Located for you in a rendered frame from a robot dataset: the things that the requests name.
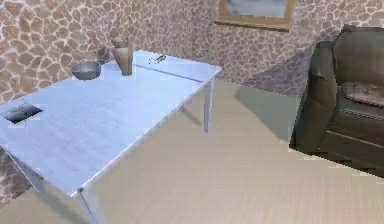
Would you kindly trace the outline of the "grey bowl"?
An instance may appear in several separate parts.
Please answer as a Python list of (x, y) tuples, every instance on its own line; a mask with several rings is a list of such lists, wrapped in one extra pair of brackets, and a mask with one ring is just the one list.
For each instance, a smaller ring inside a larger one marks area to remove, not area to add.
[(101, 64), (97, 61), (84, 61), (72, 65), (70, 71), (79, 80), (92, 80), (100, 76)]

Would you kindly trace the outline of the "brown vase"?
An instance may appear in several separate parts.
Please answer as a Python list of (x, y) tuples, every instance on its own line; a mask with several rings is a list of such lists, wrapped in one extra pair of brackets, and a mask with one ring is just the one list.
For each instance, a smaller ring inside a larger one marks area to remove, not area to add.
[(118, 36), (111, 40), (113, 48), (113, 56), (118, 64), (123, 76), (132, 74), (133, 51), (127, 37)]

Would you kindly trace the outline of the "wooden framed picture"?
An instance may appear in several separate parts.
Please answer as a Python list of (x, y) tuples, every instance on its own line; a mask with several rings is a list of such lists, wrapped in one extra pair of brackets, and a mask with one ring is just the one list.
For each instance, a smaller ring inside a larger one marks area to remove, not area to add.
[(219, 0), (217, 24), (288, 32), (297, 0)]

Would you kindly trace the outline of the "pale blue table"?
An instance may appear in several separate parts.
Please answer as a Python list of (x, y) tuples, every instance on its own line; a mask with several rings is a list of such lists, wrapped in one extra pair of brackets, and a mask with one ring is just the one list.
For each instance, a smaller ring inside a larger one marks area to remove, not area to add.
[[(220, 67), (167, 55), (149, 62), (160, 55), (137, 50), (130, 76), (110, 61), (96, 79), (67, 78), (0, 105), (0, 147), (37, 191), (48, 182), (77, 199), (89, 224), (107, 224), (93, 182), (197, 92), (211, 116)], [(17, 124), (1, 116), (21, 104), (42, 112)]]

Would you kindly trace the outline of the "dark flat phone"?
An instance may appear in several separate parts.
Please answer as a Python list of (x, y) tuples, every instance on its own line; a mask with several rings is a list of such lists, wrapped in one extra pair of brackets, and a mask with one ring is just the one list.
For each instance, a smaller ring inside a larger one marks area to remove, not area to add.
[(9, 122), (13, 124), (17, 124), (40, 112), (42, 112), (42, 109), (34, 105), (21, 104), (2, 112), (1, 116), (6, 120), (8, 120)]

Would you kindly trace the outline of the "brown patterned cushion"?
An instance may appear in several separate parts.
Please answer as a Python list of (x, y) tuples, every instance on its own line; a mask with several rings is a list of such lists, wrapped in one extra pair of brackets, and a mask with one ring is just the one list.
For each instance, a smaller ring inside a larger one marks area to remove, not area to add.
[(384, 87), (375, 84), (346, 82), (341, 86), (345, 98), (359, 103), (384, 107)]

